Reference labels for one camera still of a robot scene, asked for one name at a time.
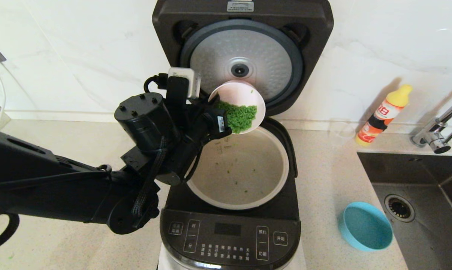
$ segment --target bottle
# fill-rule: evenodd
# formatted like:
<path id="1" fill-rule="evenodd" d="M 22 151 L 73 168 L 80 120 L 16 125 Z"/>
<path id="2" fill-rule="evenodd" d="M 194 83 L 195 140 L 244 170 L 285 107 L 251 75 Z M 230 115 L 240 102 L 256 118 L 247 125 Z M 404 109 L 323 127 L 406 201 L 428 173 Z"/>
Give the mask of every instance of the bottle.
<path id="1" fill-rule="evenodd" d="M 411 85 L 404 84 L 398 90 L 390 92 L 379 108 L 371 115 L 366 124 L 356 135 L 356 143 L 361 146 L 370 145 L 383 132 L 409 103 Z"/>

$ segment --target label sticker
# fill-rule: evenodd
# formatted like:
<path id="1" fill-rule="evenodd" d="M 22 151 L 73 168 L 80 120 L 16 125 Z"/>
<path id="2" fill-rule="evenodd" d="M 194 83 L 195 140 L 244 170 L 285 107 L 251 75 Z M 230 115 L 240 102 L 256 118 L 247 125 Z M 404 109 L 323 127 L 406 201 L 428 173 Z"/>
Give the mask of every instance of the label sticker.
<path id="1" fill-rule="evenodd" d="M 381 120 L 393 119 L 394 117 L 398 116 L 403 108 L 403 106 L 394 106 L 393 104 L 385 100 L 382 102 L 379 108 L 377 108 L 374 115 Z"/>
<path id="2" fill-rule="evenodd" d="M 253 12 L 254 2 L 253 1 L 229 1 L 227 3 L 228 12 Z"/>
<path id="3" fill-rule="evenodd" d="M 223 116 L 218 116 L 218 126 L 219 132 L 224 132 L 225 130 L 225 120 Z"/>
<path id="4" fill-rule="evenodd" d="M 382 132 L 383 130 L 375 128 L 370 125 L 370 123 L 366 122 L 364 127 L 359 131 L 358 137 L 361 141 L 366 143 L 372 143 L 374 139 Z"/>

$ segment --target orange label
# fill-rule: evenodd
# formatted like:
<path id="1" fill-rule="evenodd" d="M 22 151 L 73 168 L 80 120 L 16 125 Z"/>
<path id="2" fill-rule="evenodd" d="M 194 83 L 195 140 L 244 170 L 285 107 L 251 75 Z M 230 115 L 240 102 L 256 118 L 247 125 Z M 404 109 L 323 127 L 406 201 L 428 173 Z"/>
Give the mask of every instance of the orange label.
<path id="1" fill-rule="evenodd" d="M 370 125 L 370 123 L 366 123 L 363 128 L 358 133 L 358 137 L 367 143 L 372 143 L 374 139 L 382 132 L 381 129 L 375 128 Z"/>

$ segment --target rice cooker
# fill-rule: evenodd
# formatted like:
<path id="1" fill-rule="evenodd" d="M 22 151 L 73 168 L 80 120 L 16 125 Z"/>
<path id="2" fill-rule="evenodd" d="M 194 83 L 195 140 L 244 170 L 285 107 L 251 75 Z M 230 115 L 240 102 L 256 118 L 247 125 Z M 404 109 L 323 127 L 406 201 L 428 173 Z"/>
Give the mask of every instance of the rice cooker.
<path id="1" fill-rule="evenodd" d="M 303 90 L 332 31 L 329 3 L 159 0 L 153 24 L 170 64 L 201 74 L 203 96 L 245 80 L 267 115 L 252 132 L 207 144 L 192 179 L 171 186 L 159 269 L 286 268 L 300 243 L 298 169 L 287 130 L 269 116 Z"/>

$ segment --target countertop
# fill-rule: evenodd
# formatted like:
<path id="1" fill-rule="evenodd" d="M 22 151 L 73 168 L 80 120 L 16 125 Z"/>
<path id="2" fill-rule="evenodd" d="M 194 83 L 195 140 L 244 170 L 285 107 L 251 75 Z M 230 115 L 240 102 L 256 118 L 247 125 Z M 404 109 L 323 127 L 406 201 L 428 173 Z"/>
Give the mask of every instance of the countertop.
<path id="1" fill-rule="evenodd" d="M 50 149 L 56 155 L 90 164 L 123 166 L 120 156 L 133 143 L 117 123 L 68 121 L 9 122 L 3 132 Z M 289 130 L 298 162 L 301 239 L 308 270 L 407 269 L 394 239 L 386 250 L 363 252 L 349 246 L 337 228 L 337 216 L 353 201 L 381 209 L 356 152 L 432 154 L 416 148 L 407 135 L 384 133 L 369 148 L 353 139 L 337 145 L 328 132 Z M 168 186 L 160 183 L 162 207 Z M 6 218 L 0 218 L 0 231 Z M 0 247 L 0 269 L 155 269 L 161 237 L 159 219 L 137 232 L 113 234 L 106 225 L 21 216 L 16 234 Z"/>

